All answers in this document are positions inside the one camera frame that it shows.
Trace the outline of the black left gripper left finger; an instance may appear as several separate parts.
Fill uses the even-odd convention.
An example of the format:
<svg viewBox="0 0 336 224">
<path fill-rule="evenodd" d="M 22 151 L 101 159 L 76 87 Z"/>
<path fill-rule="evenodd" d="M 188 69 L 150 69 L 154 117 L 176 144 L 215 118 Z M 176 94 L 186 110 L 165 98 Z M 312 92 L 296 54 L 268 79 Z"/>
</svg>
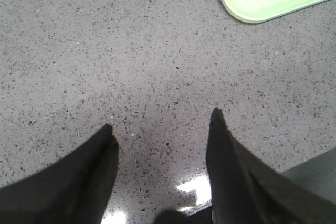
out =
<svg viewBox="0 0 336 224">
<path fill-rule="evenodd" d="M 1 188 L 1 223 L 100 223 L 118 161 L 119 144 L 106 124 L 48 168 Z"/>
</svg>

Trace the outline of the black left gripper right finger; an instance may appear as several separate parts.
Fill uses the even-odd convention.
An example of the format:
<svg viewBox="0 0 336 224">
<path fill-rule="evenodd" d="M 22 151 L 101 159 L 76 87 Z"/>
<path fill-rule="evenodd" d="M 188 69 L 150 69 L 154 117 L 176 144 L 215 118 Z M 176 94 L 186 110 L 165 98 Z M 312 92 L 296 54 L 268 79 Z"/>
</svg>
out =
<svg viewBox="0 0 336 224">
<path fill-rule="evenodd" d="M 233 137 L 216 108 L 206 165 L 214 223 L 335 223 L 335 150 L 278 173 Z"/>
</svg>

